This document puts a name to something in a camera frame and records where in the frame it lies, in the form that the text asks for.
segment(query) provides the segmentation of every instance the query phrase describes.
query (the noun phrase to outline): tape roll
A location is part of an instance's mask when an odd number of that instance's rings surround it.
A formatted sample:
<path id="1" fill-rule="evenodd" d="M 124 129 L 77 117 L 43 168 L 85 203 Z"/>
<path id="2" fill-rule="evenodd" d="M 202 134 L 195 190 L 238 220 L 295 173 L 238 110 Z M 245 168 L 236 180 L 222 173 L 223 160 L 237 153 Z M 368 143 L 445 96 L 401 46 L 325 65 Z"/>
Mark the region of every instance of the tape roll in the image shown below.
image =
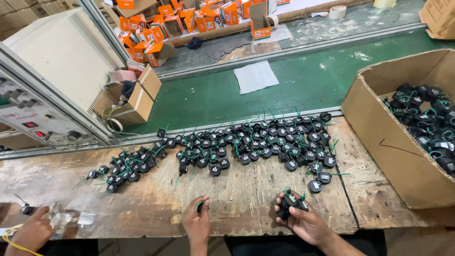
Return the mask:
<path id="1" fill-rule="evenodd" d="M 272 21 L 273 21 L 272 30 L 274 30 L 278 27 L 278 17 L 276 15 L 267 16 L 267 20 L 270 24 L 272 24 Z"/>
<path id="2" fill-rule="evenodd" d="M 346 15 L 346 6 L 344 5 L 337 5 L 330 8 L 329 12 L 329 19 L 331 20 L 339 20 Z"/>

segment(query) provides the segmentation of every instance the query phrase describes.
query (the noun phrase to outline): yellow wire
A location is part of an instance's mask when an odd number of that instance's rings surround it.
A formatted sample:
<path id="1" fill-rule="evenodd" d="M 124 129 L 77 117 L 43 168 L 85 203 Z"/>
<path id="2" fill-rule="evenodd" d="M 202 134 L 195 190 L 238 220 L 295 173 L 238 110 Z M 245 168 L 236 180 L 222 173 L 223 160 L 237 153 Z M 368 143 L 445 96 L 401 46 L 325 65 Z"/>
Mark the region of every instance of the yellow wire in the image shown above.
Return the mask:
<path id="1" fill-rule="evenodd" d="M 17 249 L 21 249 L 21 250 L 23 250 L 23 251 L 29 252 L 29 253 L 31 253 L 31 254 L 33 254 L 33 255 L 36 255 L 36 256 L 43 256 L 43 255 L 41 255 L 41 254 L 39 254 L 39 253 L 30 251 L 30 250 L 27 249 L 27 248 L 24 248 L 24 247 L 22 247 L 22 246 L 20 246 L 20 245 L 17 245 L 17 244 L 15 244 L 15 243 L 11 242 L 11 241 L 8 239 L 8 236 L 7 236 L 7 235 L 2 235 L 1 237 L 3 238 L 3 240 L 5 240 L 6 242 L 8 242 L 10 245 L 16 247 Z"/>
<path id="2" fill-rule="evenodd" d="M 112 109 L 112 110 L 109 112 L 109 114 L 107 114 L 107 116 L 104 116 L 104 111 L 105 111 L 106 109 L 108 109 L 108 108 L 111 108 L 111 107 L 107 107 L 107 108 L 103 109 L 103 111 L 101 112 L 101 118 L 103 118 L 103 119 L 108 118 L 108 116 L 110 116 L 110 115 L 112 114 L 112 112 L 114 112 L 116 109 L 122 108 L 122 107 L 124 107 L 124 106 L 125 106 L 125 105 L 123 105 L 123 106 L 121 106 L 121 107 L 116 107 L 115 109 Z"/>

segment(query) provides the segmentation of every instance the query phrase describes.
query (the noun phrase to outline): hand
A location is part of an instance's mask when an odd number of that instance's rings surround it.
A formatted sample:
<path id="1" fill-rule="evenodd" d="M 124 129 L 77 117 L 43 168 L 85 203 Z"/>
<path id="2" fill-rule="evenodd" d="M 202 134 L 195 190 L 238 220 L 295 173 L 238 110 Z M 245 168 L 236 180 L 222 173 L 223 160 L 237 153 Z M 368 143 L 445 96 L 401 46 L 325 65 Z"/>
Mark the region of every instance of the hand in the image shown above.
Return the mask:
<path id="1" fill-rule="evenodd" d="M 197 204 L 202 202 L 201 214 L 195 211 Z M 210 220 L 208 217 L 209 197 L 200 196 L 190 202 L 183 213 L 182 225 L 188 234 L 191 255 L 206 255 L 210 236 Z"/>
<path id="2" fill-rule="evenodd" d="M 30 251 L 38 251 L 55 233 L 49 225 L 49 218 L 42 218 L 49 211 L 48 206 L 40 207 L 23 226 L 14 234 L 11 242 L 20 245 Z"/>
<path id="3" fill-rule="evenodd" d="M 297 194 L 295 191 L 291 192 L 296 198 L 301 198 L 301 195 Z M 277 195 L 277 204 L 281 203 L 282 198 L 284 197 L 284 192 L 281 192 Z M 314 208 L 308 204 L 305 200 L 305 203 L 308 205 L 309 212 L 289 207 L 289 213 L 291 216 L 287 221 L 283 221 L 280 217 L 277 217 L 278 223 L 286 224 L 291 228 L 300 238 L 305 242 L 320 246 L 324 241 L 330 238 L 332 235 L 335 235 L 335 232 L 325 224 L 321 217 L 316 213 Z M 275 205 L 275 211 L 279 211 L 280 207 Z"/>

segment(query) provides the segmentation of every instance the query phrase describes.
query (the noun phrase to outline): wooden workbench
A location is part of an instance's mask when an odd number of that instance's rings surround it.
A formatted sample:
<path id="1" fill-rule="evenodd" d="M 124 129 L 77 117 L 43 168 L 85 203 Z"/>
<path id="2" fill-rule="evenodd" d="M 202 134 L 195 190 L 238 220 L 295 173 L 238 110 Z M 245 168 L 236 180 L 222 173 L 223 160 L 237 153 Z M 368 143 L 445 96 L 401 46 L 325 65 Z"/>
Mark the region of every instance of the wooden workbench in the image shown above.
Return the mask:
<path id="1" fill-rule="evenodd" d="M 105 184 L 95 185 L 102 183 L 100 179 L 85 180 L 72 188 L 90 170 L 107 164 L 111 155 L 117 156 L 120 148 L 2 161 L 1 202 L 21 203 L 14 193 L 31 205 L 51 205 L 59 200 L 73 218 L 64 238 L 184 236 L 182 212 L 200 195 L 211 197 L 213 236 L 291 234 L 275 223 L 271 210 L 275 195 L 286 186 L 306 192 L 308 202 L 340 234 L 354 233 L 359 228 L 455 226 L 449 215 L 454 208 L 407 209 L 346 120 L 335 120 L 340 123 L 329 125 L 329 132 L 340 140 L 336 147 L 338 171 L 351 175 L 334 176 L 319 194 L 308 190 L 307 184 L 314 176 L 305 177 L 307 167 L 289 172 L 276 156 L 242 165 L 232 153 L 228 153 L 231 168 L 220 176 L 211 177 L 207 168 L 196 168 L 191 180 L 189 168 L 175 186 L 178 177 L 175 154 L 181 150 L 177 146 L 167 149 L 169 155 L 159 161 L 159 168 L 141 175 L 137 183 L 127 182 L 116 194 L 107 193 Z M 328 171 L 336 173 L 337 169 Z M 10 212 L 19 209 L 20 205 L 14 203 Z M 7 216 L 0 227 L 18 219 L 15 214 Z M 78 219 L 84 220 L 84 225 L 77 225 Z"/>

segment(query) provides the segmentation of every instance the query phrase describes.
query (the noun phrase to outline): red digital display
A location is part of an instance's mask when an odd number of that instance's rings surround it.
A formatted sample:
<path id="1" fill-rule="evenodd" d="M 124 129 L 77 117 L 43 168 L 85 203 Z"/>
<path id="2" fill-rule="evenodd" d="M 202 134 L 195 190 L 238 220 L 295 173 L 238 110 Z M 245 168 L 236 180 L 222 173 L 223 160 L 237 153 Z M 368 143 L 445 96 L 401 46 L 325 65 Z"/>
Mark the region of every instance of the red digital display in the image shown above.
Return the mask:
<path id="1" fill-rule="evenodd" d="M 35 133 L 36 133 L 36 135 L 38 135 L 38 136 L 40 136 L 40 137 L 46 136 L 46 134 L 44 134 L 44 133 L 42 133 L 42 132 L 35 132 Z"/>
<path id="2" fill-rule="evenodd" d="M 39 125 L 37 125 L 37 124 L 34 123 L 34 122 L 23 123 L 22 125 L 24 125 L 24 126 L 27 127 L 27 128 L 35 128 L 35 127 L 38 127 L 38 126 L 39 126 Z"/>

